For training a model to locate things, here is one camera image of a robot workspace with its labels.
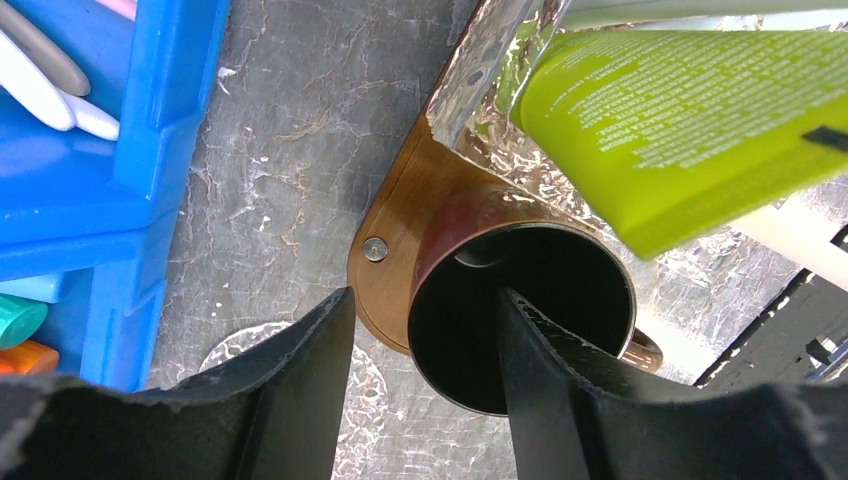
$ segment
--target crumpled foil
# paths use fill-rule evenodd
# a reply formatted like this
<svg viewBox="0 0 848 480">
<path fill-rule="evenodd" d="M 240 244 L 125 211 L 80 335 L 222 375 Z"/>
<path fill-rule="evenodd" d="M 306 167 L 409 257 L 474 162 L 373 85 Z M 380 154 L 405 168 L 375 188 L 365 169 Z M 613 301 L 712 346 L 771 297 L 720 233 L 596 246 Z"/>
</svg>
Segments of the crumpled foil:
<svg viewBox="0 0 848 480">
<path fill-rule="evenodd" d="M 539 147 L 507 120 L 511 101 L 498 96 L 505 92 L 514 96 L 516 86 L 520 90 L 567 15 L 568 3 L 484 0 L 431 98 L 427 119 L 434 138 L 467 161 L 594 230 L 633 278 L 637 326 L 665 354 L 658 374 L 693 383 L 801 267 L 730 227 L 653 261 L 641 261 L 591 211 Z M 724 17 L 715 22 L 715 28 L 756 30 L 762 24 L 762 16 Z M 503 68 L 506 73 L 502 74 L 504 63 L 510 67 Z M 782 202 L 781 208 L 803 209 L 811 225 L 829 240 L 848 223 L 848 177 L 798 193 Z"/>
</svg>

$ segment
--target blue plastic bin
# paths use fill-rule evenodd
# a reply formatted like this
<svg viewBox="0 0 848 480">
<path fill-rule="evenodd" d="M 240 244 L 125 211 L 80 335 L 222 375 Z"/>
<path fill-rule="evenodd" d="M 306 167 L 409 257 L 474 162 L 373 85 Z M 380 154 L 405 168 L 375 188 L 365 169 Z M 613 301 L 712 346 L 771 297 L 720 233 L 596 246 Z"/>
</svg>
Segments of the blue plastic bin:
<svg viewBox="0 0 848 480">
<path fill-rule="evenodd" d="M 0 281 L 72 272 L 33 340 L 59 351 L 59 371 L 124 391 L 144 387 L 176 212 L 129 232 L 0 247 Z"/>
<path fill-rule="evenodd" d="M 229 0 L 7 0 L 82 68 L 118 142 L 42 125 L 0 94 L 0 245 L 152 224 L 183 198 Z"/>
<path fill-rule="evenodd" d="M 66 274 L 34 340 L 59 370 L 143 388 L 165 267 L 229 0 L 7 0 L 88 76 L 118 142 L 42 125 L 0 88 L 0 282 Z"/>
</svg>

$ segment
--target lime green tube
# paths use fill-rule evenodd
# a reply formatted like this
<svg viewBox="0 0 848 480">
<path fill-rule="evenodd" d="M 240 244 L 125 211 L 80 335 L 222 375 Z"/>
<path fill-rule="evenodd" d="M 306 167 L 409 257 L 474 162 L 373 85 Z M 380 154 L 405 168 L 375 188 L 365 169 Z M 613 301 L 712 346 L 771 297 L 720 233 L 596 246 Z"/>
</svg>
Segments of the lime green tube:
<svg viewBox="0 0 848 480">
<path fill-rule="evenodd" d="M 511 118 L 650 258 L 848 166 L 848 34 L 558 34 Z"/>
</svg>

